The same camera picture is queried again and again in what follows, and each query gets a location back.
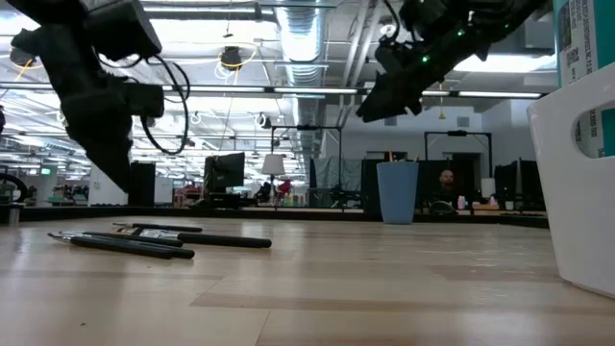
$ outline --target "fluorescent light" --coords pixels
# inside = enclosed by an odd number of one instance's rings
[[[158,161],[159,158],[151,158],[151,157],[138,157],[138,158],[133,158],[134,161],[142,161],[142,162],[155,162]]]
[[[329,68],[328,63],[313,63],[313,62],[273,62],[275,67],[318,67]]]
[[[145,7],[146,12],[221,12],[221,13],[255,13],[254,10],[214,7]],[[262,11],[262,14],[273,14],[273,11]]]
[[[19,125],[15,125],[15,124],[11,124],[11,123],[7,123],[4,126],[5,129],[11,129],[11,130],[17,130],[17,131],[26,131],[26,129],[22,128]]]
[[[13,136],[13,138],[15,138],[15,140],[17,140],[21,144],[32,145],[32,146],[37,146],[37,147],[45,146],[45,143],[42,140],[37,139],[37,138],[32,138],[29,136]]]
[[[449,91],[440,91],[440,90],[425,90],[423,91],[423,96],[441,96],[446,97],[451,95]]]
[[[165,91],[173,91],[172,86],[163,86]],[[191,86],[191,91],[195,92],[264,92],[261,86]]]
[[[3,133],[4,136],[20,136],[20,135],[25,135],[25,136],[68,136],[66,133],[30,133],[30,132],[25,132],[25,133]]]
[[[488,97],[488,98],[522,98],[538,99],[542,94],[537,92],[492,92],[492,91],[460,91],[459,97]]]
[[[528,73],[555,61],[555,55],[531,57],[524,55],[492,54],[482,62],[477,56],[472,56],[455,66],[455,71],[463,72],[495,72],[495,73]]]
[[[75,159],[75,158],[70,158],[70,157],[68,159],[70,161],[77,162],[77,163],[80,163],[80,164],[90,164],[90,162],[88,160],[81,160],[81,159]]]
[[[275,87],[274,91],[279,93],[357,94],[357,90],[354,88],[336,87]]]
[[[15,82],[0,82],[0,88],[3,89],[21,89],[21,90],[53,90],[49,83],[15,83]]]
[[[6,165],[10,168],[40,168],[40,164],[9,163]]]

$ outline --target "blue cup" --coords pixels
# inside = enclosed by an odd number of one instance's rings
[[[419,164],[408,161],[382,162],[377,168],[384,223],[410,225],[414,219]]]

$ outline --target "exposed ductwork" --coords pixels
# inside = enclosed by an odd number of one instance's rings
[[[256,22],[271,22],[278,24],[273,10],[263,10],[259,4],[254,6],[232,7],[168,7],[145,4],[145,11],[150,19],[176,20],[245,20]]]
[[[320,58],[324,47],[325,13],[320,9],[278,8],[280,41],[284,58],[289,62],[314,62]],[[319,87],[323,83],[323,69],[310,65],[290,65],[286,68],[288,83],[294,87]],[[293,117],[296,125],[323,125],[324,105],[319,99],[293,100]],[[314,140],[322,140],[322,132],[298,133],[300,151],[313,152],[320,147]],[[308,156],[304,159],[308,174]]]

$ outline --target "white lamp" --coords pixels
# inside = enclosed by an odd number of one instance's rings
[[[493,178],[483,178],[480,180],[480,191],[482,198],[489,198],[496,193],[496,180]]]
[[[271,176],[286,174],[284,171],[283,156],[277,154],[267,154],[260,173]]]

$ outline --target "robotic arm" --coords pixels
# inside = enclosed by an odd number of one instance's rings
[[[405,114],[418,115],[422,93],[444,82],[455,66],[476,54],[485,61],[492,43],[521,26],[548,0],[405,0],[399,15],[413,40],[396,41],[400,22],[388,0],[396,30],[382,37],[376,60],[386,73],[357,111],[364,122]]]
[[[137,0],[115,0],[87,9],[79,0],[8,0],[40,24],[22,30],[12,45],[38,56],[58,93],[68,135],[87,157],[120,188],[131,180],[129,151],[132,115],[161,117],[161,86],[127,83],[108,74],[98,54],[119,61],[139,60],[161,50],[145,11]]]

